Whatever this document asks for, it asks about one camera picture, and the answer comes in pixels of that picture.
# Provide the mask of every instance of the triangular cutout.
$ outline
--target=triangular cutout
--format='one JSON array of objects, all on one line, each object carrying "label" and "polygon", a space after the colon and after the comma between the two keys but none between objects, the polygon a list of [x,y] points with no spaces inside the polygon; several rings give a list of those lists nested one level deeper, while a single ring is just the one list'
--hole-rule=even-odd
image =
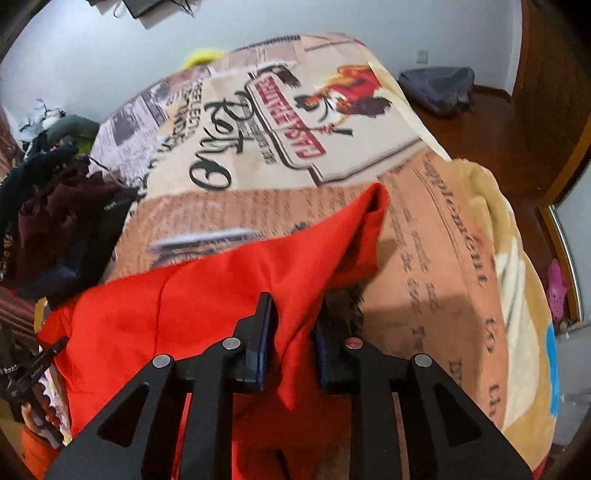
[{"label": "triangular cutout", "polygon": [[140,385],[102,424],[98,436],[122,447],[131,445],[150,388]]},{"label": "triangular cutout", "polygon": [[441,384],[434,387],[439,410],[443,416],[447,440],[451,447],[472,442],[481,437],[482,432],[476,422],[457,404],[455,398]]}]

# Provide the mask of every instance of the pink shoe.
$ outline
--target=pink shoe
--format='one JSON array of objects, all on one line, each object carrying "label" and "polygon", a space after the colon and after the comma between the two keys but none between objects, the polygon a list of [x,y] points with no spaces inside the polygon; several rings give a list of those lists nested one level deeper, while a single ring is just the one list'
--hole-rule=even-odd
[{"label": "pink shoe", "polygon": [[564,299],[567,290],[568,287],[560,270],[560,264],[554,258],[548,266],[548,290],[546,290],[546,298],[554,320],[564,318]]}]

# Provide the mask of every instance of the person's arm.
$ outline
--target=person's arm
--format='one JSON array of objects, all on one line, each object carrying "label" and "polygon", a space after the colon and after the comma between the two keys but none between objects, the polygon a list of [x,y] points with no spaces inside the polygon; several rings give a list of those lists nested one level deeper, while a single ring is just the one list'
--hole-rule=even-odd
[{"label": "person's arm", "polygon": [[[49,398],[46,395],[43,396],[41,406],[47,413],[46,420],[59,427],[60,420],[57,418],[56,409],[50,406]],[[48,441],[38,435],[39,427],[33,420],[31,406],[23,405],[21,412],[22,418],[25,420],[21,435],[24,463],[37,480],[43,480],[47,469],[60,454],[60,451],[53,449]]]}]

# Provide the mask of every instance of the silver screw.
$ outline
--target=silver screw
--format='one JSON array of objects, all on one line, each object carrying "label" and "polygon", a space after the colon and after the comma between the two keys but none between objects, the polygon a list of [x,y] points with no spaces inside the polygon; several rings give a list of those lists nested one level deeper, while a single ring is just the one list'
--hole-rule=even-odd
[{"label": "silver screw", "polygon": [[168,355],[157,355],[152,360],[152,365],[156,368],[164,368],[170,363],[170,357]]},{"label": "silver screw", "polygon": [[345,347],[351,350],[359,350],[363,347],[363,341],[357,337],[349,337],[345,340]]},{"label": "silver screw", "polygon": [[430,356],[421,353],[414,358],[414,362],[420,367],[427,368],[432,365],[433,360]]},{"label": "silver screw", "polygon": [[235,350],[239,346],[240,346],[240,340],[236,337],[226,338],[222,342],[222,347],[224,347],[226,350]]}]

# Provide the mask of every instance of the blue patch on blanket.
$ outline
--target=blue patch on blanket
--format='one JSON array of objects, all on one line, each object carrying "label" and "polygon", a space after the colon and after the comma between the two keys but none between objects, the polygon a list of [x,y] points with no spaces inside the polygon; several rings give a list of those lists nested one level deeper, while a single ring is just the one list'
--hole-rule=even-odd
[{"label": "blue patch on blanket", "polygon": [[554,325],[548,325],[546,331],[546,353],[548,354],[548,364],[550,366],[550,385],[551,401],[550,414],[554,417],[558,415],[558,400],[560,398],[560,389],[558,386],[558,362],[556,360],[556,339],[554,338]]}]

